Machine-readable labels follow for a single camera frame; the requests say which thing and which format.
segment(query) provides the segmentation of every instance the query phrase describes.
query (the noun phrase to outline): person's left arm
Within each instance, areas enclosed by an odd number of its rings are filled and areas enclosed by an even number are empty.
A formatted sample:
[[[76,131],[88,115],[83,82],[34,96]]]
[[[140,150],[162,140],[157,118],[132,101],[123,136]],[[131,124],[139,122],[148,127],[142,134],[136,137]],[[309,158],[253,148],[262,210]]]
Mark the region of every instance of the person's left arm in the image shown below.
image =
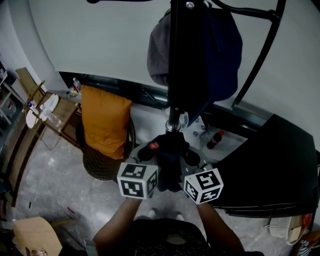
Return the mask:
[[[93,241],[99,255],[112,251],[122,241],[141,202],[141,199],[127,197],[113,217],[96,233]]]

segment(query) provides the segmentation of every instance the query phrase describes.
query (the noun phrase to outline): white cube with black markers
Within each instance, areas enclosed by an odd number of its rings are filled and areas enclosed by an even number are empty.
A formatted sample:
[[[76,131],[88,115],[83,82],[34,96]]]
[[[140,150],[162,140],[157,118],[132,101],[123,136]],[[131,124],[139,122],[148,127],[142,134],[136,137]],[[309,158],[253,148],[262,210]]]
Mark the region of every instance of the white cube with black markers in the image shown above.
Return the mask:
[[[184,177],[184,191],[197,205],[217,199],[223,187],[217,168]]]
[[[117,175],[121,195],[147,199],[158,185],[158,166],[122,162]]]

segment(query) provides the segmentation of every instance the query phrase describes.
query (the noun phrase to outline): wicker chair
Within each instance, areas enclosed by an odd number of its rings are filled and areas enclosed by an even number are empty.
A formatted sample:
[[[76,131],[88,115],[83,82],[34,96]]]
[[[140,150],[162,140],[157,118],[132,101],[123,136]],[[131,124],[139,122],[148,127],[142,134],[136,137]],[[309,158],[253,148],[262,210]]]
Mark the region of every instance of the wicker chair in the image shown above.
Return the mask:
[[[85,129],[82,123],[82,118],[76,127],[75,134],[77,142],[83,152],[82,161],[85,170],[92,177],[102,181],[117,179],[120,164],[130,156],[130,153],[136,144],[136,131],[131,117],[129,118],[127,126],[126,143],[124,146],[124,159],[112,159],[100,153],[98,150],[88,146],[85,141]]]

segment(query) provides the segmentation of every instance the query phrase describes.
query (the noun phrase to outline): marble tile floor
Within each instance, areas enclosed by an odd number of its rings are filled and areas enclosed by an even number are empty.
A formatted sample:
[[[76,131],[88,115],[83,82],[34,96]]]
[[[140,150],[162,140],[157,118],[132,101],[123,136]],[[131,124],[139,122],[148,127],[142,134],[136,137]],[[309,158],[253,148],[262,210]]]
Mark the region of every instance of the marble tile floor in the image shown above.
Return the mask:
[[[53,147],[59,137],[47,129],[43,140]],[[114,181],[101,181],[91,177],[82,163],[82,152],[63,138],[49,151],[38,140],[25,168],[15,208],[8,208],[5,228],[12,227],[12,220],[41,216],[49,222],[68,218],[67,207],[75,212],[70,223],[55,229],[62,244],[76,249],[83,239],[92,239],[96,232],[113,216],[124,201]],[[197,209],[183,191],[154,192],[153,198],[144,200],[137,216],[147,215],[150,208],[157,208],[162,217],[172,217],[179,211],[185,220],[204,228]],[[247,251],[261,251],[265,256],[287,256],[292,247],[283,238],[272,237],[266,218],[242,218],[218,213],[238,235]]]

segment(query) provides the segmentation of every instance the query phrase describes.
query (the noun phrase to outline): orange cushion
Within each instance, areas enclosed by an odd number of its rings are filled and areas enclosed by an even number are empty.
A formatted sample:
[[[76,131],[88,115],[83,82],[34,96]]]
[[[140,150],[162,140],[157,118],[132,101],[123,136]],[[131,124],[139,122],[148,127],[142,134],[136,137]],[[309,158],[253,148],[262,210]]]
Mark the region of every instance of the orange cushion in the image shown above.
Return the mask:
[[[107,157],[124,158],[131,100],[86,85],[81,93],[85,142]]]

